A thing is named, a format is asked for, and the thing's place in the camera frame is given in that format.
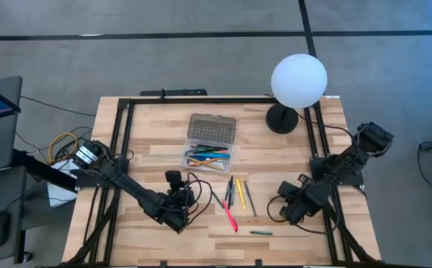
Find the clear plastic supply box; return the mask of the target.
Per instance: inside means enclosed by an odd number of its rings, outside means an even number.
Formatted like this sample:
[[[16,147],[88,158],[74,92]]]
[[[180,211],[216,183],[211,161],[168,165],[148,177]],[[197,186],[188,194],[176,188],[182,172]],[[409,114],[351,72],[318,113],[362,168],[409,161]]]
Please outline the clear plastic supply box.
[[[186,163],[185,152],[188,150],[195,150],[195,148],[193,148],[192,146],[197,145],[197,144],[229,148],[227,151],[228,151],[228,154],[231,155],[230,159],[220,159],[219,161],[214,162],[217,166],[222,167],[223,171],[213,170],[213,169],[207,168],[207,167],[191,167],[190,165],[188,165]],[[228,173],[228,172],[230,172],[231,166],[232,166],[232,160],[233,160],[232,155],[233,155],[233,148],[232,148],[231,144],[223,144],[223,143],[216,143],[216,142],[210,142],[210,141],[201,141],[201,140],[197,140],[197,139],[187,139],[186,143],[184,145],[183,154],[182,154],[182,166],[184,168],[189,168],[189,169],[194,169],[194,170],[204,170],[204,171],[208,171],[208,172],[217,172],[217,173]]]

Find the grey translucent box lid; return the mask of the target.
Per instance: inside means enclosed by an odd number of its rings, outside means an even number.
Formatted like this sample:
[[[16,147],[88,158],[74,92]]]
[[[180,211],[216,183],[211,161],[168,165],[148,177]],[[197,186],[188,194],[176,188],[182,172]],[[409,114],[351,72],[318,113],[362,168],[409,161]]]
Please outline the grey translucent box lid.
[[[187,138],[233,144],[237,121],[222,115],[194,113],[190,117]]]

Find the blue handled scissors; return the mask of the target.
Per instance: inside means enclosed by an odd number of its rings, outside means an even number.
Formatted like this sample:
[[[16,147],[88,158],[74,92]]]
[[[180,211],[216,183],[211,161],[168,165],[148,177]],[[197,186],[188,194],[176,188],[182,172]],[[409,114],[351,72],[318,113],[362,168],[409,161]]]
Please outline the blue handled scissors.
[[[190,166],[200,165],[201,162],[207,160],[205,156],[201,156],[197,150],[188,150],[185,152],[186,163]]]

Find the yellow pencil pink eraser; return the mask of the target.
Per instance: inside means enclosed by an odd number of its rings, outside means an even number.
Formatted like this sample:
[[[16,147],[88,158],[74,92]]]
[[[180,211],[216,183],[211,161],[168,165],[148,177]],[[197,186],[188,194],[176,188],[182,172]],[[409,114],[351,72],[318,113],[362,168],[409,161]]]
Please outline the yellow pencil pink eraser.
[[[222,167],[220,167],[220,166],[217,166],[214,162],[213,163],[211,163],[210,165],[208,165],[208,166],[205,166],[205,165],[199,165],[199,166],[192,166],[191,165],[191,163],[189,164],[191,167],[198,167],[198,168],[200,168],[200,167],[208,167],[208,168],[211,168],[211,169],[213,169],[213,170],[219,170],[219,171],[223,171],[223,168]]]

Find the black bar mount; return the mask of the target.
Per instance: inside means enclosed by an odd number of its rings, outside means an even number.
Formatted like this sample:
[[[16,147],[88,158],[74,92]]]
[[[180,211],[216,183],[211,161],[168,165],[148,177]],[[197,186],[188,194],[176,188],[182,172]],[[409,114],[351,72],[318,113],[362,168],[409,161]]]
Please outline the black bar mount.
[[[154,91],[141,91],[140,96],[207,96],[208,92],[205,89],[160,89]]]

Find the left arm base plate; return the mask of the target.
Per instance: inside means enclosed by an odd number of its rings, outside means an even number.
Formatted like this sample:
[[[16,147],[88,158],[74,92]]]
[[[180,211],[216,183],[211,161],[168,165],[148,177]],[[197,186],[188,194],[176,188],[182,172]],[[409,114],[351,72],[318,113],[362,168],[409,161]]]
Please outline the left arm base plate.
[[[124,170],[127,166],[126,162],[121,162],[119,159],[116,162],[109,162],[106,159],[100,159],[94,161],[90,165],[81,160],[73,160],[73,163],[77,166],[76,170],[73,170],[71,174],[77,177],[76,186],[78,188],[115,188],[116,184],[109,180],[106,176],[101,176],[101,169],[109,164],[111,168],[118,168]]]

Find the blue marker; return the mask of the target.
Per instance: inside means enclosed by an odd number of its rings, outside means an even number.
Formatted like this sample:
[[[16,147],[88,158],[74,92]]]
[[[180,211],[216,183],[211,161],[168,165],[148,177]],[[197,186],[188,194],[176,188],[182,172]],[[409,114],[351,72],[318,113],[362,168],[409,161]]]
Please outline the blue marker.
[[[196,159],[230,159],[231,155],[228,153],[194,153],[187,157]]]

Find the yellow highlighter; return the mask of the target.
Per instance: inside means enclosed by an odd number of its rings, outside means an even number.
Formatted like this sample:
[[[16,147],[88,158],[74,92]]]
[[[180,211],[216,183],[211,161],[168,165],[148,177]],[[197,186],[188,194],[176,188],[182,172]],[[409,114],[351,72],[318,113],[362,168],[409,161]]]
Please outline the yellow highlighter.
[[[242,191],[241,181],[238,178],[236,178],[236,185],[237,185],[237,188],[238,188],[238,194],[239,194],[239,198],[240,198],[240,201],[241,201],[242,208],[243,208],[243,210],[246,210],[247,207],[246,207],[246,203],[245,203],[245,199],[244,199],[244,193]]]

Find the black stand beam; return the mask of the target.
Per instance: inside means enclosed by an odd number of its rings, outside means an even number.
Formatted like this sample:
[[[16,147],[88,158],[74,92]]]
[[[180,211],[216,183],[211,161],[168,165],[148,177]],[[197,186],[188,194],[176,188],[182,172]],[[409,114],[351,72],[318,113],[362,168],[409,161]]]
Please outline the black stand beam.
[[[27,172],[36,175],[53,185],[76,193],[76,179],[54,169],[38,160],[29,156],[24,151],[13,149],[11,167],[25,167]]]

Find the white globe table lamp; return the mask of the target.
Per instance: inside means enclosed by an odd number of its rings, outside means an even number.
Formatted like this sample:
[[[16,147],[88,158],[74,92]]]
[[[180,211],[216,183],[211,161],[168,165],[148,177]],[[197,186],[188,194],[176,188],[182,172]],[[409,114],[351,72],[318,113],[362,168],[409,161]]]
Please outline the white globe table lamp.
[[[316,57],[293,54],[274,68],[270,85],[276,103],[267,111],[267,126],[275,133],[288,134],[298,124],[296,111],[312,106],[324,95],[328,72]]]

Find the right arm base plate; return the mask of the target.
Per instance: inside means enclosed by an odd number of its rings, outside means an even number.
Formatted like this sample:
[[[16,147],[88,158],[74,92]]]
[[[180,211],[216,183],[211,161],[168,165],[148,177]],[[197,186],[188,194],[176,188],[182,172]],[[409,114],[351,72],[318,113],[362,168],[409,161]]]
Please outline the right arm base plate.
[[[322,164],[324,162],[324,158],[312,158],[310,159],[310,166],[312,176],[315,180],[323,178],[323,169]],[[342,185],[348,186],[362,186],[364,184],[362,173],[353,174],[351,173],[348,177],[342,180]]]

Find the white box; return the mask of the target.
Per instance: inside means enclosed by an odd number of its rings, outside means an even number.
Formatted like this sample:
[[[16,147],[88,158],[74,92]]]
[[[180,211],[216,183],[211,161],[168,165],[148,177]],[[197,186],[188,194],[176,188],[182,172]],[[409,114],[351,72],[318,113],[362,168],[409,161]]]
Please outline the white box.
[[[78,169],[78,166],[73,163],[72,159],[62,160],[60,162],[53,164],[51,167],[66,175],[69,175],[74,180],[77,179],[77,176],[71,173],[72,170]],[[49,205],[52,208],[56,208],[67,202],[71,202],[77,198],[76,193],[61,188],[59,186],[56,186],[50,182],[47,183],[47,190],[48,190]]]

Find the pink highlighter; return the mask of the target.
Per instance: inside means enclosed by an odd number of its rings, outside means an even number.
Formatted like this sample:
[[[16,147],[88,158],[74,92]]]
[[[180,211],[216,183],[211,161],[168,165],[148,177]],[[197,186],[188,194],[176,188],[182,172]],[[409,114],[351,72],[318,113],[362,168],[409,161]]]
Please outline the pink highlighter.
[[[226,216],[228,217],[228,220],[232,226],[233,231],[237,232],[238,231],[238,225],[237,225],[234,217],[232,216],[231,211],[229,210],[229,206],[227,205],[225,200],[222,201],[222,204],[223,204],[223,208],[225,210]]]

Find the dark grey desk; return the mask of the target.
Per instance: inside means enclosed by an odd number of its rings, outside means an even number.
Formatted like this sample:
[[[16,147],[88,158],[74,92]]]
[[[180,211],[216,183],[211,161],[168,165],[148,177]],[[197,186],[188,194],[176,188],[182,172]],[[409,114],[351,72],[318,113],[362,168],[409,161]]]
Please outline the dark grey desk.
[[[0,245],[0,260],[15,256],[20,247],[22,197],[26,179],[26,170],[23,167],[0,170],[0,211],[6,211],[10,215],[8,227],[4,231],[7,240]]]

